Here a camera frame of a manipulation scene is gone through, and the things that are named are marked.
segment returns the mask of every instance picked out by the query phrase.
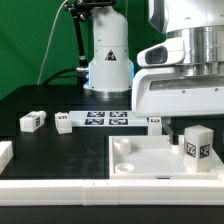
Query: green screen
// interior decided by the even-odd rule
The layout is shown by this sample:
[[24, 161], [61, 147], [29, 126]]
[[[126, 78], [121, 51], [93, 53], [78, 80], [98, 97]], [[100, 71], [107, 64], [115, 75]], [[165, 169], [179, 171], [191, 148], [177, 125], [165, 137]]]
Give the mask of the green screen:
[[[37, 84], [55, 15], [63, 0], [0, 1], [0, 99], [23, 85]], [[164, 40], [148, 23], [146, 0], [117, 0], [115, 10], [127, 15], [130, 59]], [[92, 22], [81, 24], [86, 56], [93, 57]], [[70, 13], [59, 14], [41, 82], [78, 66], [78, 50]], [[76, 84], [74, 79], [52, 84]]]

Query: black cable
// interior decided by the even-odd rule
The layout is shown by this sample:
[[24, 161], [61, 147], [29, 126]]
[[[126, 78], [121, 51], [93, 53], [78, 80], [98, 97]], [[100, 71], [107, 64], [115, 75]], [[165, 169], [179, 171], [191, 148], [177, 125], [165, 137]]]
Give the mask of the black cable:
[[63, 75], [63, 74], [68, 73], [68, 72], [74, 72], [74, 71], [75, 71], [75, 72], [77, 71], [76, 68], [64, 69], [64, 70], [62, 70], [62, 71], [60, 71], [60, 72], [57, 72], [57, 73], [55, 73], [54, 75], [52, 75], [50, 78], [48, 78], [47, 80], [45, 80], [45, 81], [42, 83], [42, 85], [46, 86], [46, 85], [48, 85], [48, 83], [51, 82], [53, 79], [60, 78], [60, 77], [58, 77], [58, 76]]

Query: black surface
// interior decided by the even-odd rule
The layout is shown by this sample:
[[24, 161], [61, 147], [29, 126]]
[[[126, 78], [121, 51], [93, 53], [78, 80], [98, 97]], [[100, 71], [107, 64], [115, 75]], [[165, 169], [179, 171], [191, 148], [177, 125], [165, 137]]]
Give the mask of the black surface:
[[[25, 86], [0, 102], [0, 139], [13, 140], [14, 159], [0, 179], [108, 178], [108, 137], [144, 135], [145, 128], [77, 127], [59, 135], [54, 114], [71, 110], [129, 110], [130, 99], [84, 96], [75, 86]], [[34, 133], [20, 131], [19, 119], [31, 111], [47, 113]]]
[[[107, 178], [108, 136], [144, 135], [145, 128], [73, 128], [57, 134], [54, 114], [70, 110], [130, 110], [130, 99], [104, 101], [83, 96], [74, 86], [24, 86], [0, 101], [0, 140], [13, 140], [15, 158], [2, 179]], [[45, 110], [46, 124], [21, 133], [19, 118]], [[223, 117], [177, 118], [176, 132], [196, 124], [215, 129], [223, 150]], [[36, 206], [0, 207], [0, 223], [223, 223], [224, 206]]]

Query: white plastic part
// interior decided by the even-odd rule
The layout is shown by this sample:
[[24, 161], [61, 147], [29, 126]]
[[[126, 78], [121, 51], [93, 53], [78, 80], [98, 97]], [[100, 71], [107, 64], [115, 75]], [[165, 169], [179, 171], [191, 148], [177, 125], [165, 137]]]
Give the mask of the white plastic part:
[[72, 121], [68, 113], [55, 114], [55, 126], [59, 134], [72, 133]]
[[133, 82], [133, 113], [137, 117], [176, 117], [224, 113], [224, 87], [222, 86], [171, 90], [167, 86], [167, 89], [151, 91], [153, 81], [178, 79], [179, 74], [177, 67], [140, 70]]
[[128, 155], [115, 154], [114, 141], [121, 136], [109, 138], [110, 179], [217, 180], [224, 174], [224, 165], [212, 149], [209, 171], [189, 173], [184, 164], [183, 148], [174, 153], [168, 136], [123, 137], [131, 142], [132, 150]]
[[84, 180], [84, 205], [119, 205], [118, 183], [111, 180]]
[[133, 65], [129, 60], [128, 24], [112, 7], [93, 10], [94, 58], [84, 88], [98, 92], [131, 89]]
[[184, 165], [193, 172], [207, 172], [212, 167], [213, 130], [197, 125], [185, 129]]
[[0, 174], [13, 157], [12, 142], [0, 142]]
[[147, 127], [146, 118], [132, 111], [70, 111], [73, 127]]
[[20, 130], [22, 132], [34, 132], [44, 124], [45, 111], [32, 111], [20, 118]]
[[119, 138], [114, 140], [114, 153], [119, 156], [131, 153], [131, 142], [127, 138]]
[[184, 154], [184, 136], [179, 136], [179, 144], [172, 145], [172, 153], [176, 155], [183, 155]]
[[150, 117], [148, 121], [148, 135], [162, 135], [162, 119], [161, 117]]
[[128, 174], [134, 172], [135, 172], [135, 166], [130, 163], [120, 163], [115, 166], [115, 173]]
[[166, 32], [224, 25], [222, 0], [165, 0], [169, 12]]
[[[153, 51], [156, 48], [164, 47], [167, 50], [167, 61], [162, 64], [147, 64], [146, 62], [146, 53]], [[168, 39], [165, 42], [148, 48], [142, 52], [140, 52], [137, 56], [138, 64], [141, 67], [155, 67], [155, 66], [169, 66], [180, 63], [185, 58], [185, 47], [184, 40], [181, 37], [176, 37], [172, 39]]]

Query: white platform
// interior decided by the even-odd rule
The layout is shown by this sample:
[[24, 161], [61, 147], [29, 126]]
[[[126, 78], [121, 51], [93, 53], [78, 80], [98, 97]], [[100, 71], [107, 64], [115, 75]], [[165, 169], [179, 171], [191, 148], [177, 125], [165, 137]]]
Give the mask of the white platform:
[[[184, 153], [174, 154], [168, 136], [115, 136], [109, 140], [110, 178], [112, 179], [192, 179], [218, 180], [224, 164], [215, 151], [212, 152], [212, 166], [207, 172], [190, 172], [184, 166]], [[131, 151], [128, 155], [117, 155], [114, 142], [128, 139]], [[127, 164], [127, 172], [116, 172], [119, 164]]]
[[[188, 173], [167, 136], [123, 137], [131, 153], [120, 158], [113, 141], [121, 136], [110, 137], [110, 179], [0, 180], [0, 205], [224, 205], [224, 165], [214, 151], [209, 172]], [[135, 172], [117, 174], [117, 163]]]
[[73, 127], [147, 127], [146, 118], [131, 111], [70, 111]]

